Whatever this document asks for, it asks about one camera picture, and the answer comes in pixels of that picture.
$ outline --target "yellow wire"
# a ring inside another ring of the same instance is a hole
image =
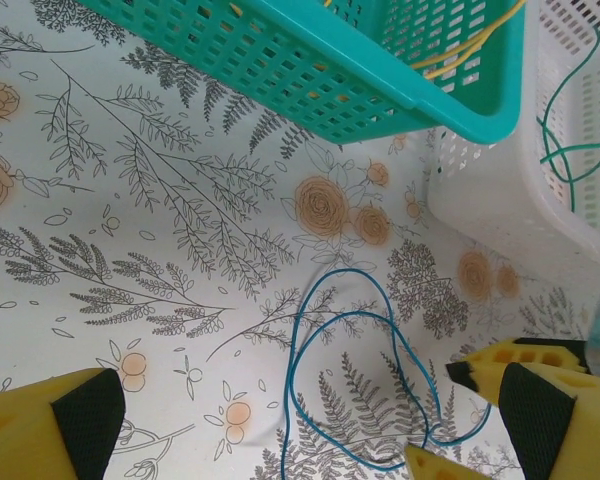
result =
[[[504,15],[498,18],[495,22],[485,28],[482,32],[470,38],[466,42],[458,45],[457,47],[449,50],[448,52],[443,53],[442,55],[436,55],[435,57],[428,58],[427,60],[423,60],[421,62],[414,63],[411,65],[411,68],[414,70],[419,70],[423,67],[428,67],[430,65],[435,65],[436,63],[443,62],[448,58],[453,57],[454,55],[459,54],[460,52],[466,50],[466,52],[461,55],[458,59],[450,63],[449,65],[445,65],[433,72],[427,73],[424,77],[428,80],[439,77],[440,75],[444,75],[447,72],[450,72],[454,68],[462,65],[466,62],[471,55],[473,55],[480,47],[482,47],[485,42],[489,39],[491,34],[495,32],[499,27],[501,27],[504,23],[508,22],[518,11],[524,6],[527,0],[518,0],[513,7],[509,9]],[[325,0],[324,6],[328,7],[331,5],[333,0]]]

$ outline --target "teal plastic basket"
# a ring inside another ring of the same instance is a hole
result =
[[[409,67],[466,41],[515,0],[80,2],[334,143],[437,125],[495,143],[518,120],[522,12],[434,81]]]

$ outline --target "wire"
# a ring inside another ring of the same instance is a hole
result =
[[[378,292],[380,292],[380,294],[384,300],[384,303],[385,303],[385,306],[386,306],[386,309],[388,312],[388,318],[383,317],[382,315],[378,315],[377,313],[364,311],[364,310],[356,310],[356,311],[352,311],[352,312],[340,313],[339,315],[336,315],[334,318],[332,318],[328,322],[325,322],[318,329],[316,329],[316,331],[313,332],[313,334],[309,337],[309,339],[300,346],[300,348],[298,349],[298,352],[296,354],[296,346],[298,343],[298,332],[300,329],[300,323],[302,322],[302,319],[304,318],[305,311],[307,309],[309,301],[315,294],[318,287],[325,280],[327,280],[331,276],[342,275],[345,273],[355,273],[355,274],[361,275],[373,284],[373,286],[378,290]],[[318,281],[311,287],[311,289],[309,290],[309,293],[307,294],[304,301],[302,302],[302,305],[300,306],[300,309],[298,310],[298,313],[296,314],[296,317],[294,319],[293,334],[291,336],[291,347],[290,347],[290,353],[289,353],[289,362],[287,365],[287,375],[286,375],[286,379],[285,379],[285,388],[284,388],[284,402],[283,403],[284,403],[284,415],[285,415],[285,435],[284,435],[284,441],[282,444],[282,458],[281,458],[281,463],[280,463],[281,480],[286,480],[287,472],[285,469],[285,464],[286,464],[287,452],[289,450],[289,439],[291,436],[291,409],[290,409],[290,405],[289,405],[289,399],[291,399],[291,402],[293,403],[293,406],[295,407],[297,414],[306,422],[307,425],[309,425],[322,438],[327,440],[329,443],[331,443],[332,445],[337,447],[340,451],[342,451],[345,455],[347,455],[351,459],[355,460],[356,462],[360,463],[361,465],[364,465],[365,467],[368,467],[368,468],[371,468],[373,470],[377,470],[380,472],[391,472],[391,471],[398,470],[405,466],[404,462],[401,462],[401,463],[398,463],[395,465],[383,466],[383,465],[371,463],[368,460],[360,458],[355,453],[353,453],[351,450],[349,450],[345,445],[343,445],[341,442],[339,442],[338,440],[336,440],[335,438],[331,437],[329,434],[327,434],[326,432],[321,430],[320,427],[315,424],[313,419],[311,417],[309,417],[307,412],[304,411],[302,405],[300,405],[300,402],[298,401],[296,391],[295,391],[295,376],[296,376],[296,373],[298,370],[298,366],[300,365],[300,360],[306,353],[307,349],[313,343],[313,341],[315,341],[315,339],[325,329],[329,328],[329,326],[339,322],[340,320],[342,320],[344,318],[353,317],[353,316],[356,316],[356,317],[366,316],[369,318],[373,318],[377,321],[385,323],[391,329],[391,344],[392,344],[393,355],[394,355],[395,362],[396,362],[396,370],[397,370],[398,376],[400,378],[400,383],[402,384],[402,387],[404,388],[404,391],[407,393],[407,395],[414,401],[414,403],[416,404],[416,407],[418,408],[418,410],[420,411],[420,413],[422,414],[422,416],[424,418],[425,434],[424,434],[424,440],[422,442],[423,448],[426,446],[426,444],[429,440],[431,440],[431,443],[433,443],[434,445],[437,445],[440,447],[458,445],[458,444],[474,437],[475,435],[477,435],[478,432],[480,432],[480,430],[482,430],[482,428],[484,427],[484,425],[486,424],[486,422],[489,418],[489,414],[491,412],[491,405],[487,404],[487,407],[485,409],[485,413],[484,413],[482,420],[478,423],[478,425],[476,425],[467,434],[463,435],[462,437],[456,438],[454,440],[448,440],[448,441],[442,441],[442,440],[438,440],[438,439],[434,438],[433,432],[435,430],[437,430],[438,428],[440,428],[441,425],[438,423],[436,425],[433,425],[432,427],[429,426],[429,419],[427,417],[424,407],[420,403],[418,397],[416,397],[415,394],[409,388],[407,379],[406,379],[406,377],[404,375],[404,371],[402,369],[400,357],[398,355],[398,343],[397,343],[398,341],[399,341],[400,345],[402,345],[402,347],[406,350],[407,354],[411,357],[411,359],[413,360],[415,365],[418,367],[418,369],[424,376],[424,378],[429,386],[429,389],[431,391],[433,400],[434,400],[436,416],[438,417],[438,420],[441,421],[442,420],[442,409],[440,406],[440,397],[438,395],[438,391],[437,391],[437,388],[435,386],[433,379],[427,372],[426,368],[424,367],[424,365],[422,364],[420,359],[417,357],[417,355],[413,352],[412,348],[409,346],[409,343],[404,338],[404,335],[398,329],[398,327],[395,323],[395,320],[394,320],[393,308],[391,307],[391,303],[389,302],[389,297],[387,296],[386,292],[371,275],[369,275],[368,273],[366,273],[362,270],[359,270],[356,268],[343,268],[343,269],[333,270],[329,273],[326,273],[322,277],[320,277],[320,279],[318,279]]]
[[[329,7],[332,2],[333,0],[325,0],[324,6]],[[513,16],[516,13],[518,13],[518,11],[524,6],[526,2],[527,0],[518,0],[504,15],[502,15],[500,18],[498,18],[495,22],[490,24],[480,33],[471,37],[466,42],[461,43],[457,47],[441,55],[436,55],[434,57],[428,58],[427,60],[416,62],[413,65],[411,65],[411,68],[413,68],[414,70],[419,70],[421,68],[428,67],[439,62],[443,62],[448,58],[458,55],[459,53],[466,50],[466,52],[462,54],[458,59],[451,62],[449,65],[445,65],[444,67],[438,68],[432,72],[425,74],[424,78],[426,78],[427,80],[432,80],[436,77],[439,77],[440,75],[444,75],[445,73],[450,72],[454,68],[457,68],[458,66],[466,62],[469,59],[469,57],[471,57],[471,55],[477,52],[486,43],[486,41],[489,39],[493,32],[495,32],[498,28],[500,28],[511,18],[513,18]]]
[[[542,119],[540,119],[539,117],[536,117],[536,121],[540,124],[540,126],[542,127],[542,140],[544,142],[544,148],[545,148],[545,152],[547,153],[547,155],[545,157],[543,157],[542,159],[540,159],[540,164],[544,164],[546,162],[549,162],[549,164],[551,165],[551,170],[553,171],[554,175],[558,178],[558,180],[560,180],[563,183],[567,183],[569,185],[569,197],[570,197],[570,207],[571,207],[571,211],[575,212],[576,209],[576,204],[575,204],[575,183],[579,182],[580,180],[583,180],[585,178],[587,178],[588,176],[592,175],[593,173],[595,173],[599,168],[600,168],[600,160],[598,161],[598,163],[596,163],[591,169],[589,169],[587,172],[585,172],[584,174],[573,178],[573,175],[571,173],[571,167],[569,165],[569,160],[567,159],[567,157],[564,155],[565,153],[569,152],[569,151],[577,151],[577,150],[588,150],[588,149],[595,149],[595,148],[600,148],[600,143],[587,143],[587,144],[582,144],[582,145],[575,145],[572,147],[565,147],[563,148],[562,145],[560,145],[560,142],[558,141],[558,139],[556,138],[556,136],[554,135],[554,133],[549,129],[549,127],[547,126],[548,121],[549,121],[549,115],[551,114],[551,108],[553,107],[553,104],[555,103],[556,99],[558,98],[558,96],[560,95],[560,93],[562,92],[562,90],[564,89],[564,87],[567,85],[567,83],[569,82],[569,80],[571,80],[581,69],[582,67],[584,67],[584,65],[589,62],[589,60],[591,60],[591,58],[593,57],[594,53],[596,52],[596,50],[598,49],[598,47],[600,46],[600,31],[598,30],[598,28],[595,25],[592,25],[593,30],[596,34],[596,43],[593,45],[593,48],[589,51],[589,53],[587,54],[587,56],[582,60],[582,62],[580,62],[578,64],[578,66],[576,68],[574,68],[560,83],[560,85],[558,85],[558,88],[555,90],[555,92],[553,92],[553,95],[551,95],[551,98],[549,99],[549,102],[547,103],[547,108],[544,111],[544,116]],[[549,140],[551,139],[551,141],[555,144],[555,146],[558,148],[555,152],[551,153],[551,149],[549,148]],[[567,173],[567,178],[564,178],[560,172],[557,170],[554,162],[553,162],[553,158],[560,155],[562,157],[562,162],[565,168],[565,172]]]

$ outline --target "white plastic basket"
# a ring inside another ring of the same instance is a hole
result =
[[[576,184],[576,214],[571,213],[568,185],[539,163],[546,154],[536,116],[543,117],[560,82],[593,47],[591,25],[600,31],[600,0],[529,0],[525,15],[518,127],[496,145],[439,132],[429,207],[440,220],[548,280],[596,288],[600,169]],[[555,101],[548,126],[563,147],[600,142],[600,46]],[[600,150],[568,158],[583,173],[600,159]],[[558,169],[561,163],[556,158]]]

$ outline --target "basket rim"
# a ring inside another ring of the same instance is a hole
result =
[[[510,39],[503,51],[503,55],[508,56],[510,61],[505,62],[503,72],[505,83],[501,108],[493,115],[481,115],[445,93],[433,82],[424,79],[421,74],[346,22],[333,22],[335,15],[320,2],[242,1],[252,9],[257,9],[269,21],[282,25],[292,35],[304,39],[313,49],[333,58],[335,63],[355,76],[367,79],[372,88],[390,97],[402,108],[419,109],[474,143],[496,143],[509,136],[518,123],[527,6],[500,27]],[[513,6],[515,1],[507,0],[506,6]],[[316,30],[319,30],[320,36],[316,34]],[[352,44],[362,41],[368,44],[368,49],[351,48]]]

